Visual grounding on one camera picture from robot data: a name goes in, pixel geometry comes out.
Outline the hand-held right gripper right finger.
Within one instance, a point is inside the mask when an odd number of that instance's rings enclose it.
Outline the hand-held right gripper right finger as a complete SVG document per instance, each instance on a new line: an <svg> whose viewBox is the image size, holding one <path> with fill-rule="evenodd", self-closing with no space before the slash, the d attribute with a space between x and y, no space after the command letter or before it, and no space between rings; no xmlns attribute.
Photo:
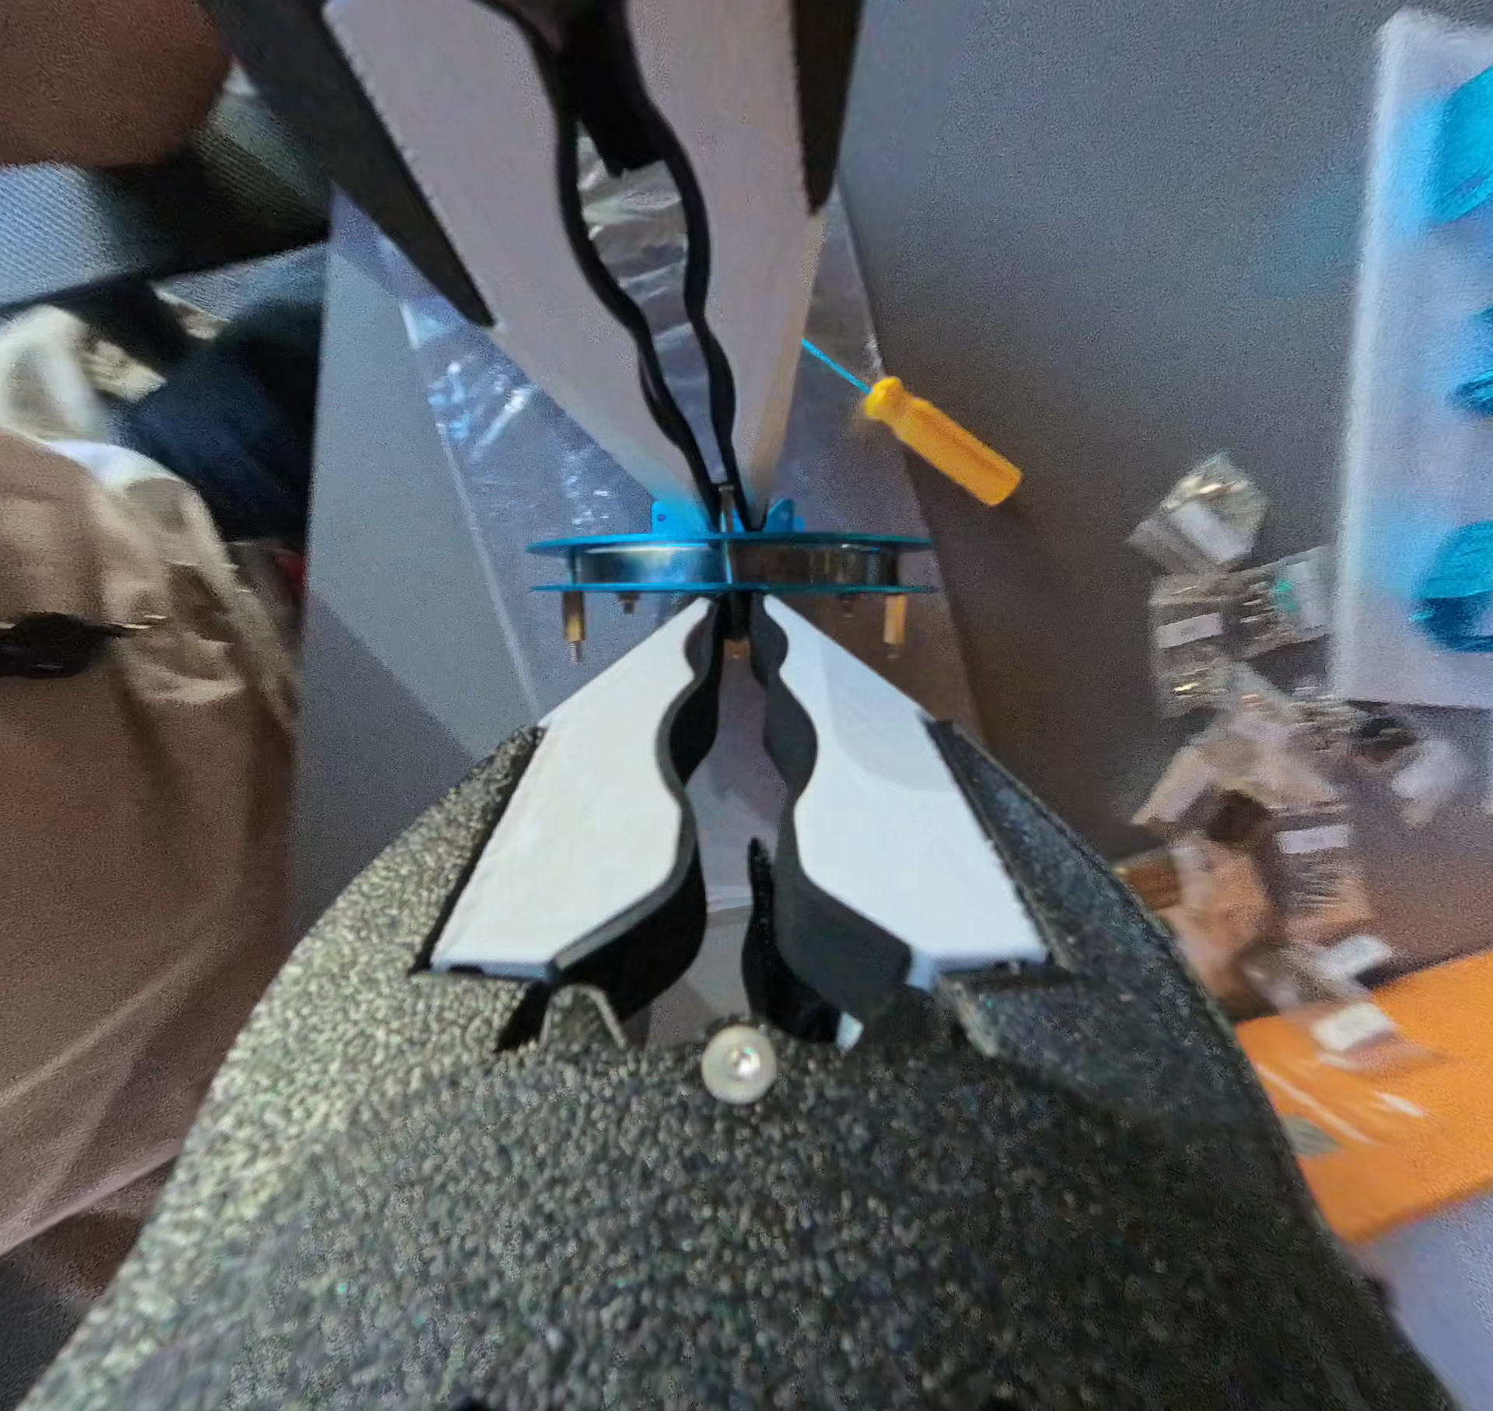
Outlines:
<svg viewBox="0 0 1493 1411"><path fill-rule="evenodd" d="M932 991L1051 948L905 691L789 605L753 611L764 746L788 790L776 946L814 991Z"/></svg>

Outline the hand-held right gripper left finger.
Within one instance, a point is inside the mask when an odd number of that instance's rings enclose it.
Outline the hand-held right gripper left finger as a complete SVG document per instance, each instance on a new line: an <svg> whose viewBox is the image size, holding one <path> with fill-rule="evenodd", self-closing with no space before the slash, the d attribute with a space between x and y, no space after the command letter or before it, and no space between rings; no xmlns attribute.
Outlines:
<svg viewBox="0 0 1493 1411"><path fill-rule="evenodd" d="M695 600L539 726L423 961L522 983L675 983L706 888L686 787L720 727L720 610Z"/></svg>

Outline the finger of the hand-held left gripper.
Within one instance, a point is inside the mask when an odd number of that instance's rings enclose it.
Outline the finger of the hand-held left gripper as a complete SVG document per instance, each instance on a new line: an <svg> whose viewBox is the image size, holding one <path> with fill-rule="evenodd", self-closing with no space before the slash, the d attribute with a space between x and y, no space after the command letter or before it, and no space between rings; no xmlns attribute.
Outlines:
<svg viewBox="0 0 1493 1411"><path fill-rule="evenodd" d="M794 0L627 0L645 86L703 205L703 328L730 374L718 442L763 518L788 436L822 245L806 184Z"/></svg>
<svg viewBox="0 0 1493 1411"><path fill-rule="evenodd" d="M708 470L645 316L590 243L546 44L491 0L329 0L325 19L496 344L655 499L706 514Z"/></svg>

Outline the blue round metal turntable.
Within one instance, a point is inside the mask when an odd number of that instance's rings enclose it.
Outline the blue round metal turntable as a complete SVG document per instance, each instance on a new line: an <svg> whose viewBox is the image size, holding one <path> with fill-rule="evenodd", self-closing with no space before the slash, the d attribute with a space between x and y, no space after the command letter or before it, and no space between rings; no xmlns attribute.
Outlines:
<svg viewBox="0 0 1493 1411"><path fill-rule="evenodd" d="M932 540L900 532L812 528L793 499L774 502L758 528L740 518L706 528L655 504L645 530L534 542L529 553L559 567L534 593L682 595L922 595L938 591Z"/></svg>

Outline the yellow-handled screwdriver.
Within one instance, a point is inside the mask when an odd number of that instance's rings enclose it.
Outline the yellow-handled screwdriver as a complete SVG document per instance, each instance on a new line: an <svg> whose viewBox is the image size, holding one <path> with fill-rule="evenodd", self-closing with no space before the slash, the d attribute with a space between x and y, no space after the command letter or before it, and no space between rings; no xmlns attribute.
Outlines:
<svg viewBox="0 0 1493 1411"><path fill-rule="evenodd" d="M1023 472L1013 460L967 431L942 407L910 391L900 378L865 381L809 338L801 339L801 349L849 383L860 396L860 412L869 422L890 431L928 467L983 505L998 507L1018 494Z"/></svg>

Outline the person's left forearm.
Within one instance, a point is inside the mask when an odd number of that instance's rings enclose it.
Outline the person's left forearm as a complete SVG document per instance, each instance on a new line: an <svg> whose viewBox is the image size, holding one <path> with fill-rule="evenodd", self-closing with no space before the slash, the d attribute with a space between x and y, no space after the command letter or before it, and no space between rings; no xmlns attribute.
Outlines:
<svg viewBox="0 0 1493 1411"><path fill-rule="evenodd" d="M229 71L199 0L2 0L2 164L168 159Z"/></svg>

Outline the grey desk with wooden edge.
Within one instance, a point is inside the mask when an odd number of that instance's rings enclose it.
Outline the grey desk with wooden edge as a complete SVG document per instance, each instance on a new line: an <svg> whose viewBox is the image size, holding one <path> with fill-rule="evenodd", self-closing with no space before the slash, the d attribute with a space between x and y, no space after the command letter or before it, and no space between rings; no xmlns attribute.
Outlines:
<svg viewBox="0 0 1493 1411"><path fill-rule="evenodd" d="M895 374L1025 469L915 485L995 756L1109 857L1172 746L1127 545L1232 452L1338 514L1379 26L1490 0L869 0L841 184ZM294 915L532 719L377 237L327 261Z"/></svg>

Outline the black mesh office chair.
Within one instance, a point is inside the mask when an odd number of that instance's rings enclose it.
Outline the black mesh office chair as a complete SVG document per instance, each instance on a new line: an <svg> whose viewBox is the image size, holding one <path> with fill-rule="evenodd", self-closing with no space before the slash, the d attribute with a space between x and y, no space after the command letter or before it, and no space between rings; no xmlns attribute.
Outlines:
<svg viewBox="0 0 1493 1411"><path fill-rule="evenodd" d="M2 308L252 261L327 235L332 187L257 94L153 165L2 170Z"/></svg>

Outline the clear plastic bag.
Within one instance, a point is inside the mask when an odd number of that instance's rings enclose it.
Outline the clear plastic bag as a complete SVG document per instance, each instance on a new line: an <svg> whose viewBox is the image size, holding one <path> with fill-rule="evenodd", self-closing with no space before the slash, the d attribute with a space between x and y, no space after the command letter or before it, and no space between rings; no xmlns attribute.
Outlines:
<svg viewBox="0 0 1493 1411"><path fill-rule="evenodd" d="M645 311L672 392L701 444L713 447L705 368L683 313L683 207L668 170L652 165L610 175L584 139L579 184L604 261ZM824 356L801 351L774 494L794 502L806 528L923 538L927 523L904 449L865 419L862 394L849 381L875 379L880 353L839 200L831 202L826 223L809 326ZM483 557L524 701L519 719L536 721L642 641L677 600L650 596L633 613L605 598L589 600L589 636L575 663L559 595L537 588L564 570L531 553L531 542L647 528L652 495L393 243L383 245L383 266Z"/></svg>

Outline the dark blue cloth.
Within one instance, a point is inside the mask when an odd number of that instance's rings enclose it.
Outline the dark blue cloth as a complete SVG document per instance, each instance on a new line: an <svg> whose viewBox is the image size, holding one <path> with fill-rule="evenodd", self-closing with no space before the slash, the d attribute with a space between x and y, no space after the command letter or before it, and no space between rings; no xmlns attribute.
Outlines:
<svg viewBox="0 0 1493 1411"><path fill-rule="evenodd" d="M191 484L227 542L307 547L322 311L271 301L115 407L115 439Z"/></svg>

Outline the pile of small hardware bags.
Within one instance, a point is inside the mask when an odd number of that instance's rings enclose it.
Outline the pile of small hardware bags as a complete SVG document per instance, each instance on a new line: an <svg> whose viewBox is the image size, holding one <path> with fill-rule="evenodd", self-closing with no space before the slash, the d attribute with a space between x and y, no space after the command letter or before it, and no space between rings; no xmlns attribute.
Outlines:
<svg viewBox="0 0 1493 1411"><path fill-rule="evenodd" d="M1159 572L1147 610L1157 706L1199 729L1132 815L1157 847L1119 870L1228 1013L1288 1014L1346 1056L1394 1042L1371 994L1397 950L1371 901L1368 792L1424 829L1469 764L1409 707L1260 669L1329 636L1334 580L1326 545L1258 562L1266 509L1245 467L1208 454L1129 537Z"/></svg>

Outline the person's beige shirt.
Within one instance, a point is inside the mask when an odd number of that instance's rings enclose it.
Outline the person's beige shirt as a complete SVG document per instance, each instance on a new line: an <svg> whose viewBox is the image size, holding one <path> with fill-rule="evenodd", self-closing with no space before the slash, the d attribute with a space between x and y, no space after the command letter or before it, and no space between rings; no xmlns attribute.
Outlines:
<svg viewBox="0 0 1493 1411"><path fill-rule="evenodd" d="M196 490L4 432L4 631L123 628L2 684L2 1246L174 1158L292 945L294 659Z"/></svg>

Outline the orange white cardboard box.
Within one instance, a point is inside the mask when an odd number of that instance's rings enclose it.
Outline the orange white cardboard box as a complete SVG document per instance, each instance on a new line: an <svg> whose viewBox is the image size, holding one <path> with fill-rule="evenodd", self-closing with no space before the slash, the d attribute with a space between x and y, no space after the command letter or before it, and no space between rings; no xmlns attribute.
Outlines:
<svg viewBox="0 0 1493 1411"><path fill-rule="evenodd" d="M1492 955L1372 993L1402 1039L1361 1056L1285 1016L1238 1039L1334 1233L1424 1316L1490 1329Z"/></svg>

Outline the white foam sheet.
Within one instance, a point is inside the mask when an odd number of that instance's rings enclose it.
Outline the white foam sheet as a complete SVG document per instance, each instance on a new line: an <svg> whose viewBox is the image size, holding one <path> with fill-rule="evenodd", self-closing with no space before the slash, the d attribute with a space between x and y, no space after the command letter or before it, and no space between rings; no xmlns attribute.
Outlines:
<svg viewBox="0 0 1493 1411"><path fill-rule="evenodd" d="M1490 518L1490 419L1452 391L1492 305L1492 202L1452 223L1429 202L1442 101L1490 64L1488 26L1407 8L1379 33L1334 603L1333 678L1356 698L1490 709L1490 654L1412 620L1449 530Z"/></svg>

